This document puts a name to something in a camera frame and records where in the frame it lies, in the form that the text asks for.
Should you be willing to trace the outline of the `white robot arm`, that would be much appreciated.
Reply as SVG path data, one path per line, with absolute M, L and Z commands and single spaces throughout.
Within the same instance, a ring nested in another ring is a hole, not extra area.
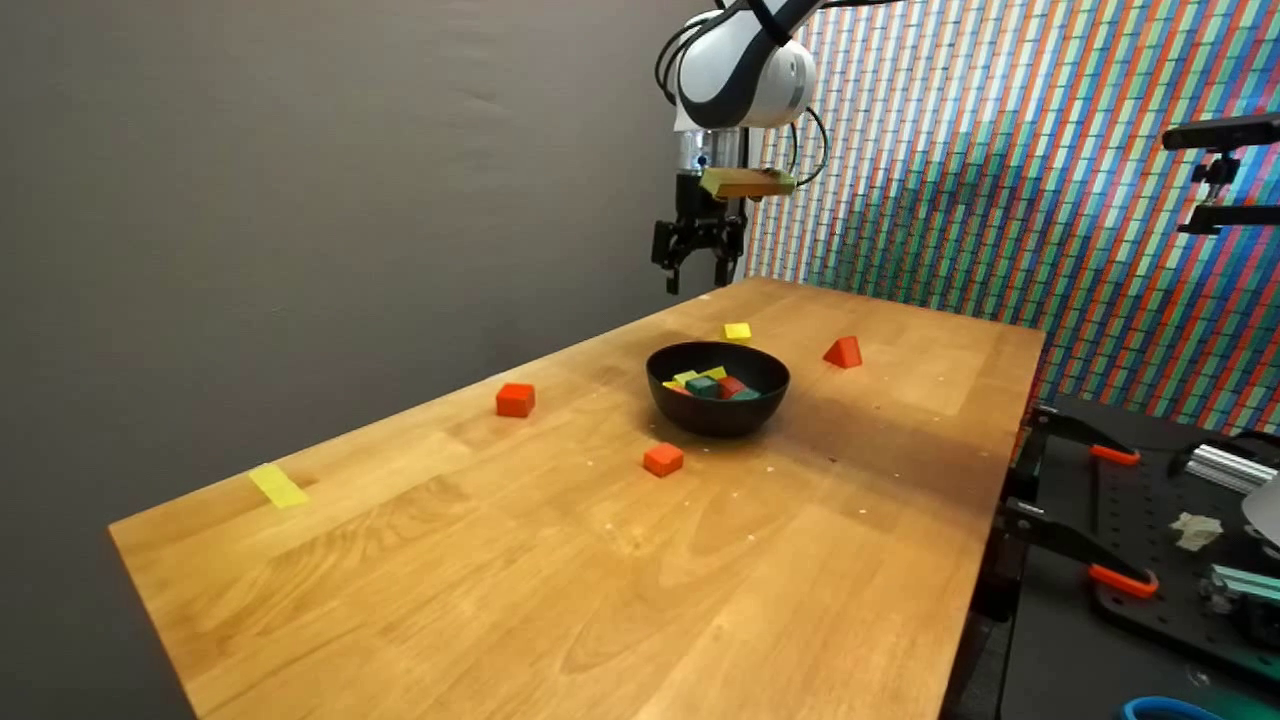
M 822 131 L 822 160 L 832 137 L 812 106 L 818 55 L 796 38 L 818 6 L 877 6 L 890 0 L 717 0 L 689 16 L 655 52 L 653 83 L 673 106 L 677 131 L 677 215 L 653 223 L 653 263 L 666 289 L 681 293 L 683 258 L 713 255 L 717 282 L 736 275 L 747 232 L 747 204 L 793 197 L 822 169 L 758 169 L 751 137 L 796 122 Z

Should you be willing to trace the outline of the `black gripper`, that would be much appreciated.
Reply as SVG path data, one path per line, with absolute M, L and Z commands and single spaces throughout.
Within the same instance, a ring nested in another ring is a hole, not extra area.
M 717 255 L 717 289 L 731 282 L 745 255 L 745 218 L 730 200 L 713 200 L 691 173 L 681 173 L 677 215 L 653 226 L 653 263 L 666 268 L 667 295 L 681 295 L 681 268 L 701 246 Z

